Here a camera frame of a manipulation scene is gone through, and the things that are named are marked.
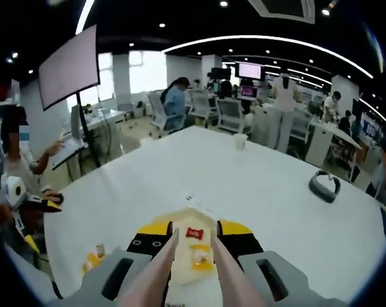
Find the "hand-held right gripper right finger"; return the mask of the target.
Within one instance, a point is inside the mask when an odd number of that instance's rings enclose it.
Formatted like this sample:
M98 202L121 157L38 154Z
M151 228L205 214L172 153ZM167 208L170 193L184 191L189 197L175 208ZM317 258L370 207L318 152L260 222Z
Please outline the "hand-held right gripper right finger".
M264 251L240 223L217 221L216 268L223 306L346 306L313 291L302 271Z

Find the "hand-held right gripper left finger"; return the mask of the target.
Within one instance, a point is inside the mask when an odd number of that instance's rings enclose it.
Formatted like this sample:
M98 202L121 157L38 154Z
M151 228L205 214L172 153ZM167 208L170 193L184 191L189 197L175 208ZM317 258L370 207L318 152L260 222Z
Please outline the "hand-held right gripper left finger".
M173 223L140 228L128 248L88 253L81 287L48 306L164 306L174 260Z

